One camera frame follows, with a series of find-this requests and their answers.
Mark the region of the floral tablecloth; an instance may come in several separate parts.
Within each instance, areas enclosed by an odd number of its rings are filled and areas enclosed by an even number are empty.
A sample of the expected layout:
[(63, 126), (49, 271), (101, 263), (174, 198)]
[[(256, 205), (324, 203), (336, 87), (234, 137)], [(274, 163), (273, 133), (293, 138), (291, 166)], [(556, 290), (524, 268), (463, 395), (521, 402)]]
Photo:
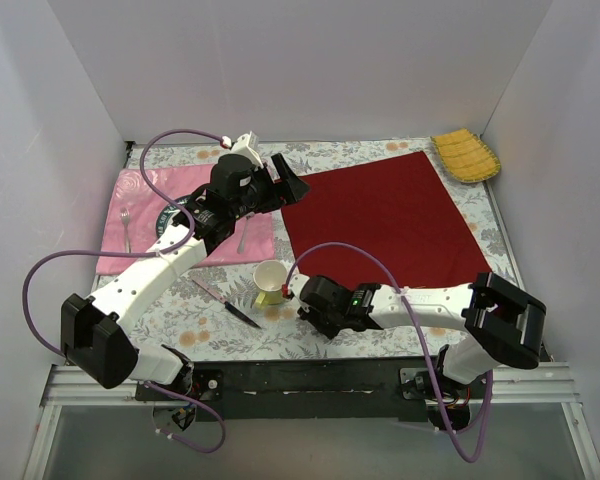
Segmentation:
[[(522, 279), (504, 231), (489, 184), (464, 185), (445, 173), (429, 138), (346, 142), (264, 143), (262, 157), (282, 153), (297, 174), (322, 173), (423, 152), (469, 226), (488, 265), (508, 281)], [(419, 356), (422, 349), (411, 326), (391, 330), (346, 330), (335, 339), (319, 335), (296, 317), (297, 305), (254, 307), (253, 266), (211, 266), (184, 274), (146, 311), (133, 338), (167, 344), (194, 360), (306, 360), (318, 358), (380, 358)], [(195, 285), (196, 276), (243, 313), (260, 329), (232, 316), (224, 306)]]

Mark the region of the black blade knife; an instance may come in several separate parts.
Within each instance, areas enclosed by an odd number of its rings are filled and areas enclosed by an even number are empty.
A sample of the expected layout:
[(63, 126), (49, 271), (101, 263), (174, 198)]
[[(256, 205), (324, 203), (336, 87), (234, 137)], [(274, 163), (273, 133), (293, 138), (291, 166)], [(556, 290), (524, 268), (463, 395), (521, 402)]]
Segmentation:
[(227, 300), (220, 292), (214, 290), (212, 287), (210, 287), (208, 284), (206, 284), (203, 280), (201, 280), (200, 278), (198, 278), (196, 276), (191, 276), (190, 279), (195, 285), (197, 285), (202, 290), (204, 290), (208, 295), (210, 295), (215, 300), (220, 302), (232, 316), (234, 316), (235, 318), (237, 318), (238, 320), (240, 320), (241, 322), (245, 323), (246, 325), (248, 325), (252, 328), (256, 328), (256, 329), (261, 328), (261, 326), (258, 325), (251, 317), (249, 317), (248, 315), (243, 313), (234, 304), (232, 304), (229, 300)]

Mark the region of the aluminium frame rail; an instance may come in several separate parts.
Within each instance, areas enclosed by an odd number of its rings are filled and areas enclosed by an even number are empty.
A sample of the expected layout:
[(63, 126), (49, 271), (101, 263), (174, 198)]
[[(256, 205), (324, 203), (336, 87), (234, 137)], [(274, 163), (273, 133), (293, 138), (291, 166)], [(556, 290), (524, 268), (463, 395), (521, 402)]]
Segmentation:
[[(531, 371), (501, 367), (493, 373), (492, 403), (550, 404), (562, 406), (584, 476), (600, 479), (600, 460), (584, 419), (580, 393), (564, 362), (544, 362)], [(51, 368), (40, 406), (166, 406), (168, 397), (138, 400), (134, 381), (105, 390), (86, 373), (73, 366)]]

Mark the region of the yellow mug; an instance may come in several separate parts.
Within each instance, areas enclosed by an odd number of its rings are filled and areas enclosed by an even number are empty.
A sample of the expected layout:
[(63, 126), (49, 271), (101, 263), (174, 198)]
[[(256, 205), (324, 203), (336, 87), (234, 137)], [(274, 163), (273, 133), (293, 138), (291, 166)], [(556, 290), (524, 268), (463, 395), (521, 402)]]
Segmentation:
[(256, 308), (279, 305), (285, 301), (282, 287), (287, 278), (287, 269), (278, 260), (266, 260), (258, 264), (253, 273), (253, 280), (258, 289), (254, 300)]

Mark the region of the silver spoon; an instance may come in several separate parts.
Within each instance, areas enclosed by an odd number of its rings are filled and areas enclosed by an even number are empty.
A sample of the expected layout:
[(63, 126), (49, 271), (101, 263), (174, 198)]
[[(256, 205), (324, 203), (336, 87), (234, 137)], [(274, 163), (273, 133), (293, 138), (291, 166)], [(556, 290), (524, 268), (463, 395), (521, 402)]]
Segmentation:
[(239, 255), (242, 255), (244, 253), (244, 251), (245, 251), (245, 245), (246, 245), (246, 239), (247, 239), (247, 234), (248, 234), (249, 222), (250, 222), (250, 220), (252, 218), (253, 218), (252, 214), (249, 214), (249, 215), (247, 215), (245, 217), (242, 234), (241, 234), (241, 237), (240, 237), (240, 241), (239, 241), (238, 247), (236, 249), (236, 252)]

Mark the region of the silver fork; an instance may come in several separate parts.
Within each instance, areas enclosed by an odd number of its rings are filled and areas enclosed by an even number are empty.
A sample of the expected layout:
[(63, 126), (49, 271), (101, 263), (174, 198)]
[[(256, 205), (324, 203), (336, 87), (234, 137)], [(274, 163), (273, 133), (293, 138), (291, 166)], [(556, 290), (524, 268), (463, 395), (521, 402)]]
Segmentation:
[(120, 210), (120, 221), (123, 227), (123, 238), (124, 238), (124, 247), (127, 253), (132, 252), (130, 236), (129, 236), (129, 225), (131, 221), (130, 212), (126, 207), (123, 207)]

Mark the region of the white plate blue rim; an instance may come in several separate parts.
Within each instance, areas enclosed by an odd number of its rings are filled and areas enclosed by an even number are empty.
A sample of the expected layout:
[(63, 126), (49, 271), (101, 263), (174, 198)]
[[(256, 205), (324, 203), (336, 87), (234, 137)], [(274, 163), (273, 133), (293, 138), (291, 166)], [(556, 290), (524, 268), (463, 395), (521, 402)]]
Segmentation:
[[(185, 195), (182, 197), (179, 197), (175, 200), (175, 202), (179, 205), (179, 206), (185, 206), (187, 204), (187, 202), (189, 201), (191, 195)], [(174, 205), (171, 204), (167, 204), (159, 213), (157, 220), (156, 220), (156, 224), (155, 224), (155, 231), (156, 231), (156, 238), (160, 238), (166, 228), (172, 224), (173, 222), (173, 218), (178, 215), (179, 213), (181, 213), (181, 210)]]

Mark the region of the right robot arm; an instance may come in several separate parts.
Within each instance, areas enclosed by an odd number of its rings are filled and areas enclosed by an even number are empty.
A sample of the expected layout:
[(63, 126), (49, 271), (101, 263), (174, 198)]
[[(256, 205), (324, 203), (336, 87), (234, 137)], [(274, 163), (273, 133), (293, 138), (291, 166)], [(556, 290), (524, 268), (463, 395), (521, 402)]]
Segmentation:
[(405, 392), (434, 399), (436, 390), (458, 396), (474, 380), (501, 365), (532, 370), (540, 362), (545, 305), (494, 273), (468, 284), (401, 292), (363, 283), (349, 290), (334, 280), (296, 274), (287, 287), (298, 298), (301, 319), (333, 339), (343, 330), (363, 332), (419, 324), (463, 333), (432, 359), (432, 372), (409, 379)]

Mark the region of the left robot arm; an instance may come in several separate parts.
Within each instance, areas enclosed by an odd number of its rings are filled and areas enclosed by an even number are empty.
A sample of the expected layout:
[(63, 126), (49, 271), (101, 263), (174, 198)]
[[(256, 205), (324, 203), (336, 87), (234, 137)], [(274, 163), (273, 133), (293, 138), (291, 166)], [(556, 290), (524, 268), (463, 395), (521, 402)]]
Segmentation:
[(277, 179), (244, 155), (221, 156), (209, 183), (181, 206), (147, 258), (86, 298), (71, 295), (61, 309), (64, 356), (106, 389), (126, 380), (149, 381), (170, 399), (185, 398), (193, 386), (192, 361), (166, 345), (135, 344), (130, 334), (165, 290), (234, 234), (238, 220), (306, 196), (309, 185), (284, 157), (276, 154), (272, 160)]

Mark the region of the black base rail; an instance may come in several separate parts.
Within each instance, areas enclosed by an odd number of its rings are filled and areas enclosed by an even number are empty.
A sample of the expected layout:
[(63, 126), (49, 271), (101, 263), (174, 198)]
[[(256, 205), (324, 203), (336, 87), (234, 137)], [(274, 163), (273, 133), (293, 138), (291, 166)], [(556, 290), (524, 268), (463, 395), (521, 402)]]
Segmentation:
[(432, 401), (405, 384), (425, 369), (420, 357), (199, 362), (192, 397), (226, 420), (437, 419)]

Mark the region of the yellow bamboo tray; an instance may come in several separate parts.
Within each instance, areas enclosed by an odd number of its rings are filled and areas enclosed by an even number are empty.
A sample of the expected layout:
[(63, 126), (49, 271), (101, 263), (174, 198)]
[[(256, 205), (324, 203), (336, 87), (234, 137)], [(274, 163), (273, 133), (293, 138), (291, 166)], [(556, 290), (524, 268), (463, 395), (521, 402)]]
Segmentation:
[(432, 136), (431, 140), (445, 170), (461, 183), (487, 181), (501, 171), (493, 151), (466, 128)]

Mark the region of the dark red cloth napkin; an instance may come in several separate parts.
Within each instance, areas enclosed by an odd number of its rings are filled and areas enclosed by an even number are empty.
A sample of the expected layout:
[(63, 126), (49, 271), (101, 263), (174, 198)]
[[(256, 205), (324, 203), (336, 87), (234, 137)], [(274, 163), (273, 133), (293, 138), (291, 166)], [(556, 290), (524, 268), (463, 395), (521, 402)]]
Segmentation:
[(309, 193), (283, 208), (301, 273), (361, 283), (443, 288), (490, 267), (423, 152), (315, 173)]

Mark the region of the pink placemat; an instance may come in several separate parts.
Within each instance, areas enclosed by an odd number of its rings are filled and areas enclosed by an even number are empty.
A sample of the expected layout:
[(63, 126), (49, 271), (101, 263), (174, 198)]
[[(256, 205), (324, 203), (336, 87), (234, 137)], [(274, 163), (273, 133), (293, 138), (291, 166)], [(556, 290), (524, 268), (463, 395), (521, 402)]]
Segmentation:
[[(149, 181), (172, 199), (182, 199), (210, 179), (210, 164), (148, 169)], [(156, 224), (168, 203), (151, 190), (137, 170), (124, 169), (109, 203), (101, 249), (144, 252), (158, 239)], [(201, 267), (258, 263), (275, 257), (272, 215), (257, 214), (236, 223), (235, 233), (202, 261)]]

